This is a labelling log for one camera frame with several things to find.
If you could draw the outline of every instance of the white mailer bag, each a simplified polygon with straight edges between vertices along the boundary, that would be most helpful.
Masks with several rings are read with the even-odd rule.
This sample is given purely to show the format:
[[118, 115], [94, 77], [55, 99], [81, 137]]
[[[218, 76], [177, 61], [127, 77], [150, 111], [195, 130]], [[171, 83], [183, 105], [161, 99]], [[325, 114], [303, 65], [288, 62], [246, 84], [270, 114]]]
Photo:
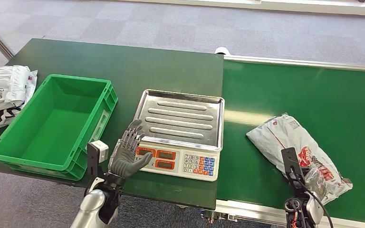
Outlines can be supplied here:
[[27, 66], [0, 67], [0, 110], [18, 107], [25, 101]]
[[274, 117], [248, 132], [247, 137], [284, 176], [281, 150], [294, 147], [300, 167], [310, 168], [305, 176], [307, 188], [314, 191], [323, 204], [353, 187], [352, 182], [339, 174], [328, 155], [292, 116], [283, 114]]
[[37, 84], [37, 70], [30, 73], [26, 83], [25, 100], [20, 106], [11, 107], [0, 110], [0, 128], [10, 124], [14, 118], [19, 114], [24, 105], [31, 99], [36, 90]]

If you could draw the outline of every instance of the digital display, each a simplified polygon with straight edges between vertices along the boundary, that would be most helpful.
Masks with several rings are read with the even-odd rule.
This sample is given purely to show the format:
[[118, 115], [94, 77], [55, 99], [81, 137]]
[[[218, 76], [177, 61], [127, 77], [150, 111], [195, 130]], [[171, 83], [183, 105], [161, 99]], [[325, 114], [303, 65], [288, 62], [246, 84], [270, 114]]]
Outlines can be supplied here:
[[158, 167], [162, 167], [162, 168], [168, 168], [171, 169], [173, 167], [173, 164], [171, 163], [165, 163], [165, 162], [158, 162], [157, 163]]
[[151, 153], [151, 151], [146, 151], [146, 150], [139, 150], [139, 154], [140, 155], [145, 155], [147, 153]]
[[173, 159], [172, 153], [159, 152], [159, 158]]

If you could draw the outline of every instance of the digital scale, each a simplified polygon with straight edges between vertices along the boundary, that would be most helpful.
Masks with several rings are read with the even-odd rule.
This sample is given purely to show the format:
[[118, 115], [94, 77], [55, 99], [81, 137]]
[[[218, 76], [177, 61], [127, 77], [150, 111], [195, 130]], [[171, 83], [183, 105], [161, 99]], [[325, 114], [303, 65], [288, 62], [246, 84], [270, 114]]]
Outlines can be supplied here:
[[135, 159], [148, 152], [153, 157], [141, 170], [217, 180], [223, 112], [221, 97], [145, 90], [134, 117], [142, 120], [145, 133]]

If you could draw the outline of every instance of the green plastic crate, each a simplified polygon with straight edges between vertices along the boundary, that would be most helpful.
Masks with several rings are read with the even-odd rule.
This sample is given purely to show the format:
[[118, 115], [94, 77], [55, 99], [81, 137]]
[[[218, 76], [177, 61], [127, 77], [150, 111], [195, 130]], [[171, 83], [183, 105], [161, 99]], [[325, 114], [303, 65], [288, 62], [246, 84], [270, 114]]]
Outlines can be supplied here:
[[0, 162], [14, 170], [80, 180], [87, 143], [100, 139], [117, 101], [108, 80], [49, 75], [0, 136]]

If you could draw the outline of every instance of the metal tray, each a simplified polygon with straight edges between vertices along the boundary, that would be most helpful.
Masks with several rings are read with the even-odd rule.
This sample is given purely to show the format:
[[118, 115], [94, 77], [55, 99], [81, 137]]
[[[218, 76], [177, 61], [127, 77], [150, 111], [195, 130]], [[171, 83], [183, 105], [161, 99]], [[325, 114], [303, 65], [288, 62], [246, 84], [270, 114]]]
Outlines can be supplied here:
[[223, 147], [224, 99], [145, 90], [135, 113], [142, 141], [219, 152]]

